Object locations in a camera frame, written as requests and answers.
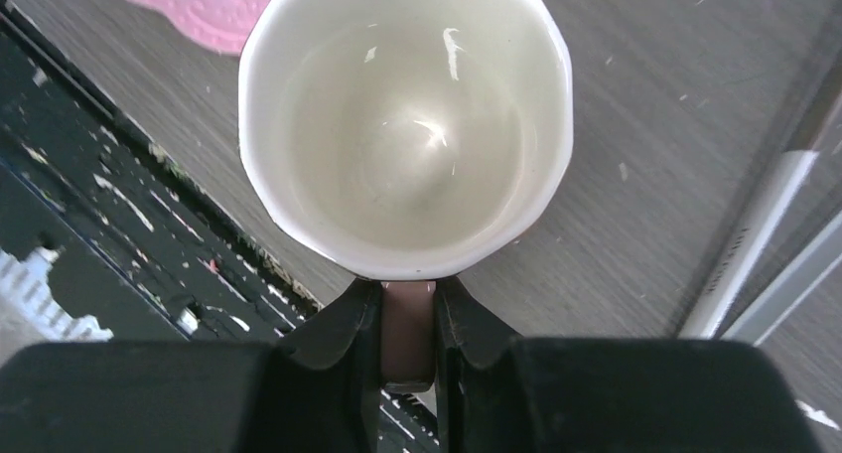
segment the pink plate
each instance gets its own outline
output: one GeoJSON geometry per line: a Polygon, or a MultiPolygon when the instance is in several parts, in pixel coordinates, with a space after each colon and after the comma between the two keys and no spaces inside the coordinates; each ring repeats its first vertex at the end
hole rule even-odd
{"type": "Polygon", "coordinates": [[[239,54],[269,0],[129,0],[166,15],[187,37],[214,51],[239,54]]]}

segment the white stick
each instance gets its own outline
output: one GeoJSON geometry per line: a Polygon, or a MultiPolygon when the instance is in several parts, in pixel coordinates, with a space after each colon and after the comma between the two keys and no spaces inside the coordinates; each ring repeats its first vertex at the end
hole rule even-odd
{"type": "Polygon", "coordinates": [[[741,218],[728,250],[708,279],[678,337],[711,339],[716,335],[817,157],[818,152],[813,150],[792,150],[781,155],[741,218]]]}

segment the white serrated object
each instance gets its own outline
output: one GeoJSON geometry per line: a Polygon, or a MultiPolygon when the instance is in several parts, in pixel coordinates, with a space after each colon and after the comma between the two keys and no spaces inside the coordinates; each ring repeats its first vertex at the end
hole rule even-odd
{"type": "Polygon", "coordinates": [[[110,329],[101,329],[96,318],[74,319],[53,299],[47,276],[59,252],[38,247],[25,261],[0,249],[0,298],[53,342],[107,341],[110,329]]]}

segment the gray wooden table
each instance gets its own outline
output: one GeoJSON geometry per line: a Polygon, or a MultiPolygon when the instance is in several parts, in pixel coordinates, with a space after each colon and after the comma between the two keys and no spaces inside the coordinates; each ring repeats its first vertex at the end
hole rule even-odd
{"type": "MultiPolygon", "coordinates": [[[[11,1],[294,280],[325,303],[341,292],[351,277],[280,232],[245,178],[236,58],[122,0],[11,1]]],[[[785,136],[784,98],[816,56],[811,41],[835,0],[545,2],[573,58],[573,162],[542,220],[463,280],[525,334],[671,335],[735,202],[785,136]]],[[[746,299],[842,180],[839,135],[746,299]]],[[[835,273],[765,344],[798,397],[837,422],[840,286],[835,273]]],[[[828,451],[842,451],[842,433],[816,431],[828,451]]]]}

